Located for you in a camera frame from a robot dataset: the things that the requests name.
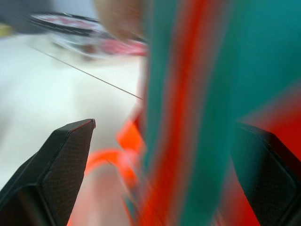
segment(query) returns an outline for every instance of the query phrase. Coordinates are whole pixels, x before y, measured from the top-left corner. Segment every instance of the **textured black plastic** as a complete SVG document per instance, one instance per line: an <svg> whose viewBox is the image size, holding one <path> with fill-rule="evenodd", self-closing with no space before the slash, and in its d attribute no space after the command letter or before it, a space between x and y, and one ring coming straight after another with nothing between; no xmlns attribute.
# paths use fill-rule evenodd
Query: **textured black plastic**
<svg viewBox="0 0 301 226"><path fill-rule="evenodd" d="M238 180L262 226L301 225L292 222L292 212L300 208L300 181L277 155L271 136L264 130L241 124L232 158Z"/></svg>
<svg viewBox="0 0 301 226"><path fill-rule="evenodd" d="M84 177L92 124L69 136L41 187L58 225L66 225Z"/></svg>
<svg viewBox="0 0 301 226"><path fill-rule="evenodd" d="M0 191L1 225L67 224L84 176L94 128L95 121L89 119L55 130L19 167Z"/></svg>

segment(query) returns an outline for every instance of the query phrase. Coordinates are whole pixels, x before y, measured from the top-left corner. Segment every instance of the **striped fabric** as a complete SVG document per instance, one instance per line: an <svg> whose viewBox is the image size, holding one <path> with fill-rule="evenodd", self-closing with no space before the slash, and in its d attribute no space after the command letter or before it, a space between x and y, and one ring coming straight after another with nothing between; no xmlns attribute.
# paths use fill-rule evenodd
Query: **striped fabric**
<svg viewBox="0 0 301 226"><path fill-rule="evenodd" d="M129 210L137 226L206 226L235 123L300 79L301 1L152 0L145 8L147 152L137 211Z"/></svg>

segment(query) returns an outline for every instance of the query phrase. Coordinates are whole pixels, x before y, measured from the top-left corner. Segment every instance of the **blurred object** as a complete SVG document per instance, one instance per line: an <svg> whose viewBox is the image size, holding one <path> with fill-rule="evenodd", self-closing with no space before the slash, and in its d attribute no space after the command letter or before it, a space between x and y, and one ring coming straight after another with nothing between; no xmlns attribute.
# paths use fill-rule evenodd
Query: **blurred object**
<svg viewBox="0 0 301 226"><path fill-rule="evenodd" d="M142 0L94 0L94 5L105 29L115 38L144 37Z"/></svg>
<svg viewBox="0 0 301 226"><path fill-rule="evenodd" d="M42 33L30 22L30 14L39 11L51 11L51 0L1 0L0 15L6 24L12 26L19 33Z"/></svg>
<svg viewBox="0 0 301 226"><path fill-rule="evenodd" d="M55 130L0 192L1 225L65 226L84 177L95 121Z"/></svg>
<svg viewBox="0 0 301 226"><path fill-rule="evenodd" d="M0 37L9 36L11 34L12 28L6 24L0 23Z"/></svg>
<svg viewBox="0 0 301 226"><path fill-rule="evenodd" d="M98 20L62 13L32 14L32 23L50 30L52 41L89 58L111 55L142 55L146 44L141 40L123 43L108 34Z"/></svg>

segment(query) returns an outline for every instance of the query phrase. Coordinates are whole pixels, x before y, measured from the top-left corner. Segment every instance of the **orange stripe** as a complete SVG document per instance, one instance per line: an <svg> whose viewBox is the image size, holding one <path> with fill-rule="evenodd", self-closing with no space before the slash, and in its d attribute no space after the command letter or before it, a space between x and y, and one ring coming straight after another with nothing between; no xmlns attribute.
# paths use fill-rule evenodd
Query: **orange stripe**
<svg viewBox="0 0 301 226"><path fill-rule="evenodd" d="M94 171L102 164L111 163L117 165L117 160L120 154L121 151L116 148L100 149L91 153L87 160L85 175Z"/></svg>
<svg viewBox="0 0 301 226"><path fill-rule="evenodd" d="M190 79L195 57L195 47L198 46L199 24L202 19L203 10L209 1L191 0L191 18L188 24L184 24L181 31L183 39L181 40L180 51L177 53L181 57L178 62L180 69L176 71L176 93L172 97L172 125L171 133L167 138L166 148L163 149L163 158L158 165L158 173L154 176L153 188L147 197L146 204L142 207L141 218L138 221L140 226L159 226L165 225L168 211L173 197L174 187L176 185L177 168L180 156L181 131L184 122L185 99L188 91L188 80Z"/></svg>
<svg viewBox="0 0 301 226"><path fill-rule="evenodd" d="M123 150L131 149L138 154L144 149L144 142L141 134L131 120L128 120L124 127L119 131L117 140Z"/></svg>
<svg viewBox="0 0 301 226"><path fill-rule="evenodd" d="M177 185L174 189L175 197L171 204L169 213L173 222L181 218L184 208L187 187L193 169L194 155L198 141L198 131L201 127L204 101L208 90L210 72L213 69L215 56L219 50L219 43L223 37L223 25L226 24L228 3L221 0L211 0L210 4L204 4L202 21L198 32L198 45L195 48L194 66L191 70L192 76L188 81L189 89L185 99L185 121L182 127L181 164L178 167Z"/></svg>

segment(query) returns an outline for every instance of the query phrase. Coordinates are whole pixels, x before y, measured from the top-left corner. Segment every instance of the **teal and orange fabric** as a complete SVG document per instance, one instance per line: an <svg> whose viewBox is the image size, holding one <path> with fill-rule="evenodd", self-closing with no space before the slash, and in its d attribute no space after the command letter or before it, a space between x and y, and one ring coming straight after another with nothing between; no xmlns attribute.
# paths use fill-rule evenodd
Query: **teal and orange fabric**
<svg viewBox="0 0 301 226"><path fill-rule="evenodd" d="M138 226L206 226L236 122L300 82L301 2L152 0L145 9L145 180L129 212Z"/></svg>

